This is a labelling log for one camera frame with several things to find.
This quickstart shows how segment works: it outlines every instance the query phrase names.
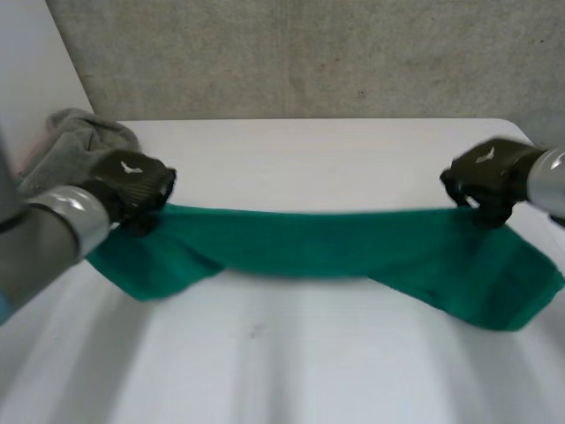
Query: towel fold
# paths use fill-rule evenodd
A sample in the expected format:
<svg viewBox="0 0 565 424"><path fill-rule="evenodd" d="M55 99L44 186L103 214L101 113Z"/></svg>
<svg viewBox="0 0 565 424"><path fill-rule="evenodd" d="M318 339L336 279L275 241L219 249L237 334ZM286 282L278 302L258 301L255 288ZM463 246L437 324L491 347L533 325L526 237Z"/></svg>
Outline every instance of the towel fold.
<svg viewBox="0 0 565 424"><path fill-rule="evenodd" d="M483 329L522 328L564 281L508 226L472 211L312 215L167 205L156 231L114 231L88 256L136 299L161 299L223 269L268 276L369 277Z"/></svg>
<svg viewBox="0 0 565 424"><path fill-rule="evenodd" d="M123 125L80 109L65 109L47 119L48 136L17 176L19 191L34 197L55 186L81 182L112 149L139 150L135 134Z"/></svg>

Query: silver cylindrical joint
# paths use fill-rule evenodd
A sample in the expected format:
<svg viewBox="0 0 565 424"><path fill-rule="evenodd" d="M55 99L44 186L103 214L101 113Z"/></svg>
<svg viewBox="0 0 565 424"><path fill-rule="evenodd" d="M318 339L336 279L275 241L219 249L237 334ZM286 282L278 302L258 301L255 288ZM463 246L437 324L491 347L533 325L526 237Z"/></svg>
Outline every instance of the silver cylindrical joint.
<svg viewBox="0 0 565 424"><path fill-rule="evenodd" d="M84 258L108 237L110 221L104 206L91 193L72 185L61 185L31 199L31 205L48 208L72 228Z"/></svg>
<svg viewBox="0 0 565 424"><path fill-rule="evenodd" d="M551 216L565 217L565 148L552 148L531 167L528 200Z"/></svg>

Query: white wall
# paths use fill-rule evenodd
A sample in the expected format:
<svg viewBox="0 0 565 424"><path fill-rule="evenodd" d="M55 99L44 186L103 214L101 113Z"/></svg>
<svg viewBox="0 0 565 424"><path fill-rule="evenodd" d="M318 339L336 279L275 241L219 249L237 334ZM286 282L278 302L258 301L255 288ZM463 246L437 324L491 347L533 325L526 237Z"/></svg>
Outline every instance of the white wall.
<svg viewBox="0 0 565 424"><path fill-rule="evenodd" d="M0 1L0 128L16 164L41 136L45 117L91 110L43 0Z"/></svg>

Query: white logo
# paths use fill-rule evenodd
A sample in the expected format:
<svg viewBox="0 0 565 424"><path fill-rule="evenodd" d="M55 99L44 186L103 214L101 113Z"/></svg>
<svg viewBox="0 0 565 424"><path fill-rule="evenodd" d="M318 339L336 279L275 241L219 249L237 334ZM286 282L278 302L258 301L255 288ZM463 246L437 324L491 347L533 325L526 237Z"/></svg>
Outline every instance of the white logo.
<svg viewBox="0 0 565 424"><path fill-rule="evenodd" d="M494 148L491 148L491 151L488 152L486 155L478 157L477 160L475 161L475 163L481 163L484 161L490 161L491 159L494 158Z"/></svg>
<svg viewBox="0 0 565 424"><path fill-rule="evenodd" d="M126 174L140 174L141 172L143 172L143 170L141 168L130 168L129 166L127 166L126 163L124 162L120 162L122 164L122 168L124 168L124 172Z"/></svg>

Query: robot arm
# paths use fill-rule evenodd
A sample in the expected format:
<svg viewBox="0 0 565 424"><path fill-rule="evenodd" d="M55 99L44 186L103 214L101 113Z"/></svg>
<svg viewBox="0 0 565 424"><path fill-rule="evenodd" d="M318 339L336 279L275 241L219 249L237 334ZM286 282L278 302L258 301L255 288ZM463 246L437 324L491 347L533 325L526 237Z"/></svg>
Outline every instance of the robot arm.
<svg viewBox="0 0 565 424"><path fill-rule="evenodd" d="M169 198L176 172L139 153L104 156L77 185L61 185L24 202L0 155L0 324L115 226L143 236Z"/></svg>
<svg viewBox="0 0 565 424"><path fill-rule="evenodd" d="M457 206L477 203L479 227L503 225L519 201L565 224L565 148L541 150L513 140L489 140L454 159L441 182Z"/></svg>

